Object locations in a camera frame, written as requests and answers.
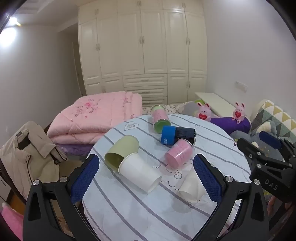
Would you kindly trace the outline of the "large white paper cup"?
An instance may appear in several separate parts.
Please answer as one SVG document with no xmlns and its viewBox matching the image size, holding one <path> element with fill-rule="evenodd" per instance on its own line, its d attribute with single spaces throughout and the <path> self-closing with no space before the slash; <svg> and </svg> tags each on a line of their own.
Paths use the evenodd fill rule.
<svg viewBox="0 0 296 241">
<path fill-rule="evenodd" d="M 150 193 L 162 179 L 161 173 L 149 166 L 138 153 L 124 158 L 118 172 L 146 193 Z"/>
</svg>

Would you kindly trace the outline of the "blue black cup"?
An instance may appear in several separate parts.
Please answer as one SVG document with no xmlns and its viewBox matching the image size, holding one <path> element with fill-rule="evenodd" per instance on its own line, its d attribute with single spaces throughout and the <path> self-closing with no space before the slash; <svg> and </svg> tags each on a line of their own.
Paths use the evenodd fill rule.
<svg viewBox="0 0 296 241">
<path fill-rule="evenodd" d="M 161 143 L 173 146 L 179 139 L 185 139 L 191 144 L 195 143 L 196 131 L 194 128 L 184 128 L 179 126 L 164 126 L 162 129 Z"/>
</svg>

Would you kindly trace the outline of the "left pink bunny plush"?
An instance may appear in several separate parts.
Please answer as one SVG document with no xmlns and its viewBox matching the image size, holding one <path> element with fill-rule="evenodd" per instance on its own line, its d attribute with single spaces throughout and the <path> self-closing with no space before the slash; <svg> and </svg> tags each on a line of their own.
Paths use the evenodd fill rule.
<svg viewBox="0 0 296 241">
<path fill-rule="evenodd" d="M 196 113 L 196 117 L 204 121 L 210 121 L 212 118 L 210 105 L 208 103 L 202 104 L 199 101 L 197 102 L 197 105 L 199 107 L 199 110 Z"/>
</svg>

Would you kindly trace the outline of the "triangle pattern cushion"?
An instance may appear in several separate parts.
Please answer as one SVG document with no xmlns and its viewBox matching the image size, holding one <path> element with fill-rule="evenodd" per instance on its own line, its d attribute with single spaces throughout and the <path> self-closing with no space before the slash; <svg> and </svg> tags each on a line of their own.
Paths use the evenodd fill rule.
<svg viewBox="0 0 296 241">
<path fill-rule="evenodd" d="M 281 138 L 288 138 L 295 145 L 295 120 L 275 105 L 272 101 L 264 99 L 252 111 L 251 126 L 249 133 L 255 134 L 262 126 L 263 129 Z"/>
</svg>

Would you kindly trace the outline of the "pink bunny plush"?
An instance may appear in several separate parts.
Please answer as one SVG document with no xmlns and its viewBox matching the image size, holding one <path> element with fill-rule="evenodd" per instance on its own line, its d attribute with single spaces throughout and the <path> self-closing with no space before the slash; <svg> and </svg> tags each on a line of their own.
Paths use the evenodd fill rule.
<svg viewBox="0 0 296 241">
<path fill-rule="evenodd" d="M 244 103 L 235 103 L 236 109 L 233 111 L 232 120 L 240 124 L 245 119 L 245 105 Z"/>
<path fill-rule="evenodd" d="M 199 101 L 197 102 L 197 105 L 199 107 L 199 110 L 196 113 L 196 117 L 204 121 L 210 121 L 212 118 L 210 105 L 208 103 L 202 104 Z"/>
</svg>

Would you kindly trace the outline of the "small white paper cup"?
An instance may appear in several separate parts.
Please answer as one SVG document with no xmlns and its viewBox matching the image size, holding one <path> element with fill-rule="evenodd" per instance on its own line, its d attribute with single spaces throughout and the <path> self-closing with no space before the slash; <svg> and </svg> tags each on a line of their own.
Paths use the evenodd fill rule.
<svg viewBox="0 0 296 241">
<path fill-rule="evenodd" d="M 193 167 L 187 174 L 177 194 L 189 203 L 199 202 L 202 196 L 206 194 L 206 190 Z"/>
</svg>

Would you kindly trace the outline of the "right pink bunny plush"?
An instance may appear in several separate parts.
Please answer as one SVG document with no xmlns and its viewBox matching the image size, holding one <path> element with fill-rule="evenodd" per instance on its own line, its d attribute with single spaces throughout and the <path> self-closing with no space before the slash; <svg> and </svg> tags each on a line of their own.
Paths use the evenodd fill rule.
<svg viewBox="0 0 296 241">
<path fill-rule="evenodd" d="M 244 103 L 235 103 L 236 109 L 233 111 L 232 120 L 240 124 L 245 119 L 245 105 Z"/>
</svg>

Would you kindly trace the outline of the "grey green pillow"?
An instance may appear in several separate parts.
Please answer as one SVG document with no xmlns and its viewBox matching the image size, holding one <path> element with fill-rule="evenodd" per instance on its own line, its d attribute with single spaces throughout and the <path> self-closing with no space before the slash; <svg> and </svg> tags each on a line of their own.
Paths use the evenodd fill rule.
<svg viewBox="0 0 296 241">
<path fill-rule="evenodd" d="M 195 116 L 195 114 L 199 111 L 199 108 L 200 108 L 200 106 L 197 104 L 198 102 L 201 105 L 205 104 L 201 99 L 198 99 L 195 101 L 188 101 L 188 102 L 182 103 L 178 108 L 177 112 L 183 115 Z"/>
</svg>

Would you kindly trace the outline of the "grey plush pillow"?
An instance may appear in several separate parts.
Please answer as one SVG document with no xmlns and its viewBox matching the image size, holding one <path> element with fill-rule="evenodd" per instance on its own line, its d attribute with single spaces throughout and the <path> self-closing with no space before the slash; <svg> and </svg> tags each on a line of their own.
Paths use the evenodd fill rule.
<svg viewBox="0 0 296 241">
<path fill-rule="evenodd" d="M 256 129 L 251 131 L 251 133 L 245 133 L 242 131 L 234 131 L 230 136 L 234 139 L 234 141 L 238 141 L 240 138 L 244 138 L 254 146 L 259 148 L 267 157 L 271 157 L 280 161 L 284 161 L 283 157 L 281 156 L 279 150 L 274 149 L 267 143 L 263 142 L 259 138 L 259 133 L 265 131 L 271 134 L 274 137 L 277 137 L 277 130 L 275 127 L 275 123 L 271 120 L 268 120 L 258 126 Z"/>
</svg>

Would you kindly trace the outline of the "cream white wardrobe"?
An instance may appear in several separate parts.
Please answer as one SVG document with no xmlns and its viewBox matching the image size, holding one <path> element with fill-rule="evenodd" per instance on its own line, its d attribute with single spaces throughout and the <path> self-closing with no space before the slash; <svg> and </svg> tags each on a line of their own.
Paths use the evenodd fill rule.
<svg viewBox="0 0 296 241">
<path fill-rule="evenodd" d="M 206 88 L 201 1 L 76 1 L 87 94 L 131 91 L 145 106 L 195 100 Z"/>
</svg>

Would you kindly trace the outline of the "light green plastic cup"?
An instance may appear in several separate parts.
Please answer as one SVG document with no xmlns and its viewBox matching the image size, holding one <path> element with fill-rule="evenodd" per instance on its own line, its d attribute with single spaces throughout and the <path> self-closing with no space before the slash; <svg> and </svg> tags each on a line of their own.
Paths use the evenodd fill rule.
<svg viewBox="0 0 296 241">
<path fill-rule="evenodd" d="M 132 153 L 137 153 L 138 149 L 139 142 L 136 137 L 130 135 L 124 136 L 115 142 L 107 151 L 104 161 L 109 168 L 117 172 L 123 159 Z"/>
</svg>

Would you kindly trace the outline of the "white wall socket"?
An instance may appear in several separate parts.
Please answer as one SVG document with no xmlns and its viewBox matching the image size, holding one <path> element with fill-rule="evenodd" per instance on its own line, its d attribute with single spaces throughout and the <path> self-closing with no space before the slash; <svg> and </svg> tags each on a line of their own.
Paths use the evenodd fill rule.
<svg viewBox="0 0 296 241">
<path fill-rule="evenodd" d="M 248 89 L 248 86 L 239 82 L 239 81 L 236 81 L 235 82 L 235 87 L 243 92 L 247 92 L 247 89 Z"/>
</svg>

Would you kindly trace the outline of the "white bedside shelf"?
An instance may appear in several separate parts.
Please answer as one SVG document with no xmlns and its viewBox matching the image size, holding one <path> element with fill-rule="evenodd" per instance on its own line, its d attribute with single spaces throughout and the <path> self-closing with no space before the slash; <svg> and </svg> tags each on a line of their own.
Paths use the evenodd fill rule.
<svg viewBox="0 0 296 241">
<path fill-rule="evenodd" d="M 219 117 L 230 117 L 235 110 L 235 106 L 227 102 L 215 93 L 195 92 L 197 99 L 203 100 L 211 107 L 212 112 Z"/>
</svg>

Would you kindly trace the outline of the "pink cloth bottom left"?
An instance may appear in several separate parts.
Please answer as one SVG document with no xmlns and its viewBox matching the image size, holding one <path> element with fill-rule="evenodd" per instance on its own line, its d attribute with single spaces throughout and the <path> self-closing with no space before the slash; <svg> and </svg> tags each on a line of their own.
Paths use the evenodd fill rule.
<svg viewBox="0 0 296 241">
<path fill-rule="evenodd" d="M 5 202 L 1 205 L 1 214 L 12 232 L 23 241 L 23 215 Z"/>
</svg>

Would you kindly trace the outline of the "purple bolster pillow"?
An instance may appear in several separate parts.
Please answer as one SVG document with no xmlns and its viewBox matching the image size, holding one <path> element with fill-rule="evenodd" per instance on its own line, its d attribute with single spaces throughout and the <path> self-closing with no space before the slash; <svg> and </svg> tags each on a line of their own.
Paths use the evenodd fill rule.
<svg viewBox="0 0 296 241">
<path fill-rule="evenodd" d="M 247 118 L 245 118 L 239 124 L 236 122 L 236 120 L 232 120 L 231 117 L 211 118 L 210 122 L 222 128 L 229 135 L 234 131 L 248 133 L 250 130 L 250 122 Z"/>
</svg>

